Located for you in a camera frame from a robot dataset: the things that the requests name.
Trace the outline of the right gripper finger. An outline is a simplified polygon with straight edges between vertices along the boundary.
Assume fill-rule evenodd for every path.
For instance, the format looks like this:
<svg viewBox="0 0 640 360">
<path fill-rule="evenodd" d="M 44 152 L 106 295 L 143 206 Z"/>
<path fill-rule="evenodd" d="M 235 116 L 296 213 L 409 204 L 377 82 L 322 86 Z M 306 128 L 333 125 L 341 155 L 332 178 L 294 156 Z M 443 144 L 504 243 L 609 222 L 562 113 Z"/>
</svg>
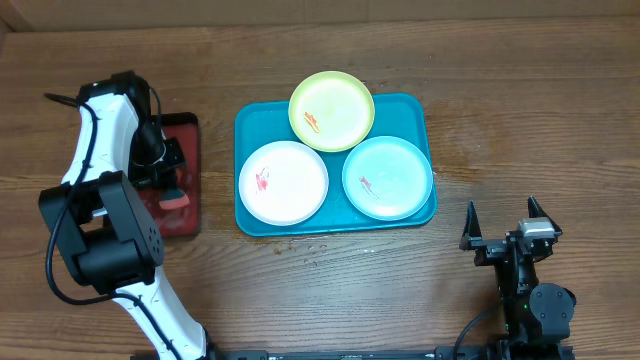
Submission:
<svg viewBox="0 0 640 360">
<path fill-rule="evenodd" d="M 536 200 L 534 196 L 530 196 L 527 199 L 527 206 L 528 206 L 528 215 L 530 219 L 542 218 L 552 223 L 551 218 L 542 209 L 541 205 L 539 204 L 539 202 Z"/>
<path fill-rule="evenodd" d="M 479 225 L 474 201 L 470 200 L 467 206 L 466 220 L 462 234 L 463 246 L 476 246 L 482 241 L 482 232 Z"/>
</svg>

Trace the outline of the orange and green sponge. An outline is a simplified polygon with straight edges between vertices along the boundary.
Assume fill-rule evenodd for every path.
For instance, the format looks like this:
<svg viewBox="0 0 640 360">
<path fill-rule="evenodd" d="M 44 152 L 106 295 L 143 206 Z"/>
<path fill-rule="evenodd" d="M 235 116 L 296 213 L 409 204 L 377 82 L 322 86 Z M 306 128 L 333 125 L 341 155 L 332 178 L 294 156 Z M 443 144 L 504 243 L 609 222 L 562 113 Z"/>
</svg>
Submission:
<svg viewBox="0 0 640 360">
<path fill-rule="evenodd" d="M 186 207 L 190 204 L 189 196 L 180 188 L 165 190 L 159 200 L 159 206 L 165 211 Z"/>
</svg>

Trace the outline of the white plastic plate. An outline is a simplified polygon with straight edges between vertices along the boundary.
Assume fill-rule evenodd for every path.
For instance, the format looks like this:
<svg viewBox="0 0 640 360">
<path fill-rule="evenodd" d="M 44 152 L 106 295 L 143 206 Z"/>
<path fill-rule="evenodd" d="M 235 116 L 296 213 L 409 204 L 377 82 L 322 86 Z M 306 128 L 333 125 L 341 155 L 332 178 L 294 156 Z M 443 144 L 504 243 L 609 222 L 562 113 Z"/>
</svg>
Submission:
<svg viewBox="0 0 640 360">
<path fill-rule="evenodd" d="M 295 141 L 266 144 L 243 164 L 238 179 L 242 204 L 263 223 L 290 226 L 312 217 L 329 188 L 324 161 Z"/>
</svg>

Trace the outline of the green plastic plate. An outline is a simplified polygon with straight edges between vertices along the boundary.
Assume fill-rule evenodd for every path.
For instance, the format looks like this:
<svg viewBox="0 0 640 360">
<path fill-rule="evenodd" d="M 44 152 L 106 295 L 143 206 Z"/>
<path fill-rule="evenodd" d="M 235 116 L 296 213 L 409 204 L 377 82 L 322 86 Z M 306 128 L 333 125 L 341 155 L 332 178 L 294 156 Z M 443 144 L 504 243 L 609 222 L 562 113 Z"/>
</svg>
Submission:
<svg viewBox="0 0 640 360">
<path fill-rule="evenodd" d="M 373 127 L 375 105 L 368 88 L 356 77 L 323 71 L 294 89 L 288 106 L 294 134 L 322 152 L 342 152 L 363 141 Z"/>
</svg>

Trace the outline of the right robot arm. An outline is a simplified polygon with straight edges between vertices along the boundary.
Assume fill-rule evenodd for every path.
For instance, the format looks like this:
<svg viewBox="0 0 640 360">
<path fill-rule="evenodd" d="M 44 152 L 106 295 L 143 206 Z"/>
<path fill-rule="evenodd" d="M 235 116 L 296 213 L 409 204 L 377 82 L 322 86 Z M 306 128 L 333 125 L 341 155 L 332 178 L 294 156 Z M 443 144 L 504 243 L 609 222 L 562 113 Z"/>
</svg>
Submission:
<svg viewBox="0 0 640 360">
<path fill-rule="evenodd" d="M 495 270 L 500 302 L 483 311 L 462 330 L 453 359 L 572 359 L 572 347 L 562 341 L 570 336 L 570 322 L 577 300 L 573 292 L 554 283 L 539 281 L 535 264 L 553 254 L 563 234 L 537 200 L 528 198 L 528 216 L 502 239 L 483 237 L 473 202 L 467 206 L 459 248 L 475 253 L 474 264 Z M 480 321 L 498 309 L 504 313 L 504 335 L 497 335 L 484 349 L 464 349 L 462 341 Z"/>
</svg>

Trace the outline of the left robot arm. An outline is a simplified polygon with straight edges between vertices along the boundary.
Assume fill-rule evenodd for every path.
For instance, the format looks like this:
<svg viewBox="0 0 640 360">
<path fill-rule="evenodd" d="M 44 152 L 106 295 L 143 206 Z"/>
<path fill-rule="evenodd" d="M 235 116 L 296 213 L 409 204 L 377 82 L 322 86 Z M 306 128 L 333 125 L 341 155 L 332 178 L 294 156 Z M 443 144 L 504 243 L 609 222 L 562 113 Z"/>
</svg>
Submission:
<svg viewBox="0 0 640 360">
<path fill-rule="evenodd" d="M 78 110 L 81 130 L 61 183 L 39 196 L 47 256 L 60 255 L 73 280 L 94 289 L 96 302 L 126 310 L 156 358 L 218 358 L 163 268 L 165 239 L 200 229 L 197 117 L 164 113 L 157 92 L 132 71 L 58 102 Z"/>
</svg>

